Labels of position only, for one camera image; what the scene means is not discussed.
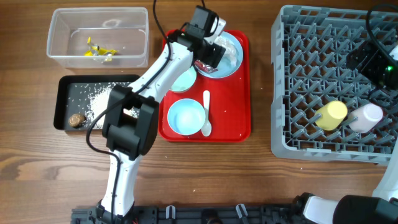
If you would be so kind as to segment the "pink plastic cup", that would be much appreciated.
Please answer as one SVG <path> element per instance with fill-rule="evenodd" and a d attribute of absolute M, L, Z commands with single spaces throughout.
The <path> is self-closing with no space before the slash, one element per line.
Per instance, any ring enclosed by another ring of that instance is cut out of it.
<path fill-rule="evenodd" d="M 354 111 L 348 118 L 354 121 L 348 126 L 357 133 L 366 133 L 370 131 L 383 118 L 383 110 L 380 106 L 368 103 Z"/>

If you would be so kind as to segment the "white rice pile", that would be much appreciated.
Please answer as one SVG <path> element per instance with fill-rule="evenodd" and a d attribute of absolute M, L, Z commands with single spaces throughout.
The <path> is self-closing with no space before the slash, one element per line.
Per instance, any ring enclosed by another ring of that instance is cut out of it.
<path fill-rule="evenodd" d="M 72 83 L 68 85 L 65 111 L 66 130 L 88 129 L 91 123 L 108 106 L 109 95 L 116 85 L 128 86 L 130 82 Z M 78 128 L 72 128 L 68 119 L 73 114 L 83 114 L 85 122 Z"/>

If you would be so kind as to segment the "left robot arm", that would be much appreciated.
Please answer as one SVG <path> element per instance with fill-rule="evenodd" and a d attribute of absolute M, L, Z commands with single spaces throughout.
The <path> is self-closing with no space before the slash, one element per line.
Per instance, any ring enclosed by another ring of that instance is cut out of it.
<path fill-rule="evenodd" d="M 169 35 L 151 67 L 128 87 L 116 85 L 107 108 L 95 121 L 104 120 L 102 135 L 110 157 L 108 186 L 95 208 L 95 223 L 134 223 L 134 186 L 141 159 L 157 136 L 159 105 L 177 78 L 196 61 L 213 68 L 224 55 L 215 39 L 226 21 L 205 6 L 197 6 L 190 22 Z"/>

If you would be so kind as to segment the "yellow plastic cup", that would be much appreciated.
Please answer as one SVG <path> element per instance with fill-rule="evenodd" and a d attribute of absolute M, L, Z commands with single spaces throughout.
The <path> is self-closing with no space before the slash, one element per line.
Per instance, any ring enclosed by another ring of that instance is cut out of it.
<path fill-rule="evenodd" d="M 326 131 L 331 131 L 346 118 L 348 109 L 343 102 L 335 100 L 321 107 L 315 114 L 321 115 L 315 124 Z"/>

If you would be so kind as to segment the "light blue bowl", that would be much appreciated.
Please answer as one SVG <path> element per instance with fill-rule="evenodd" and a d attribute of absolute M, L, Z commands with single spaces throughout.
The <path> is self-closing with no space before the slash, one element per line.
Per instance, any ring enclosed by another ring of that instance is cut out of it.
<path fill-rule="evenodd" d="M 203 127 L 205 109 L 196 100 L 183 98 L 171 105 L 167 113 L 167 122 L 175 133 L 190 136 Z"/>

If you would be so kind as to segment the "yellow foil wrapper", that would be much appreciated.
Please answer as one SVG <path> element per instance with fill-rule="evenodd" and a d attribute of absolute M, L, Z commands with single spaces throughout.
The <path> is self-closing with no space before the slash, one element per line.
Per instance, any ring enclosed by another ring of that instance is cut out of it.
<path fill-rule="evenodd" d="M 84 53 L 85 57 L 96 57 L 96 56 L 104 56 L 104 59 L 97 59 L 97 61 L 101 63 L 111 62 L 113 59 L 113 55 L 117 54 L 118 51 L 114 49 L 104 49 L 100 47 L 98 44 L 94 44 L 89 37 L 87 40 L 88 51 Z"/>

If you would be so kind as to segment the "red foil wrapper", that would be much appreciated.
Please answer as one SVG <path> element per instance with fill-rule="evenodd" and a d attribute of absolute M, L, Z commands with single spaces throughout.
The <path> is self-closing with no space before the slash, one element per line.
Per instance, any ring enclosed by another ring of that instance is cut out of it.
<path fill-rule="evenodd" d="M 213 72 L 217 72 L 218 71 L 217 68 L 214 68 L 211 65 L 207 65 L 207 64 L 205 64 L 204 62 L 202 62 L 200 60 L 196 60 L 194 62 L 194 66 L 196 66 L 196 68 L 199 71 L 202 71 L 204 73 L 213 73 Z"/>

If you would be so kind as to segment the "mint green bowl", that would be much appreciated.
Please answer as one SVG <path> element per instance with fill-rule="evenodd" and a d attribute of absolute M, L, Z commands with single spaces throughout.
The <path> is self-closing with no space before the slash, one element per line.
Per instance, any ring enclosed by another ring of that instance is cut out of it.
<path fill-rule="evenodd" d="M 191 66 L 186 72 L 182 73 L 170 87 L 174 93 L 184 93 L 188 91 L 197 79 L 197 72 L 194 66 Z"/>

